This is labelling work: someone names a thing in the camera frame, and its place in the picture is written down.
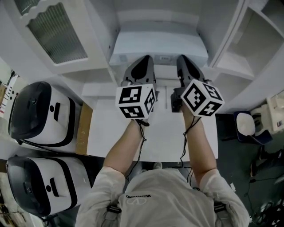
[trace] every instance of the table surface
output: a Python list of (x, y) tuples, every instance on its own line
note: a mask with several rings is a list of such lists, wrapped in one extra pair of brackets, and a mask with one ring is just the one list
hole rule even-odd
[[(216, 158), (218, 158), (218, 141), (215, 115), (203, 117), (205, 134)], [(122, 136), (129, 119), (126, 119), (115, 106), (108, 108), (98, 107), (93, 110), (87, 155), (105, 157), (112, 146)], [(151, 113), (150, 126), (144, 130), (145, 141), (140, 161), (150, 162), (178, 162), (183, 151), (185, 125), (181, 113), (172, 113), (156, 108)], [(187, 155), (183, 161), (189, 161), (188, 147)]]

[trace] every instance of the floor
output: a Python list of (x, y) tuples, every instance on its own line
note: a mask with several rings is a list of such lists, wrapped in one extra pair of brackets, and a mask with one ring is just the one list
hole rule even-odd
[[(247, 210), (252, 217), (252, 220), (257, 219), (260, 207), (270, 201), (277, 202), (282, 198), (284, 191), (284, 183), (274, 185), (273, 180), (257, 181), (250, 184), (250, 164), (256, 157), (258, 152), (258, 145), (242, 144), (238, 140), (221, 141), (222, 134), (224, 134), (222, 122), (217, 121), (218, 128), (218, 146), (219, 146), (219, 158), (217, 159), (218, 169), (221, 175), (227, 180), (229, 184), (233, 183), (236, 188), (236, 194), (245, 204)], [(265, 146), (269, 153), (276, 152), (284, 146), (284, 133), (279, 133), (273, 136), (273, 141)], [(96, 167), (93, 173), (98, 172), (102, 167), (103, 158), (97, 157), (83, 157), (88, 163), (89, 167)], [(178, 163), (163, 163), (163, 167), (173, 167)], [(139, 171), (142, 167), (151, 169), (153, 163), (139, 163), (135, 171)], [(258, 174), (255, 179), (267, 179), (275, 178), (284, 173), (284, 167), (274, 167), (268, 171)], [(185, 178), (188, 177), (188, 169), (183, 169), (182, 174)], [(78, 207), (75, 207), (68, 211), (63, 211), (58, 214), (57, 226), (72, 227), (75, 224), (76, 214)]]

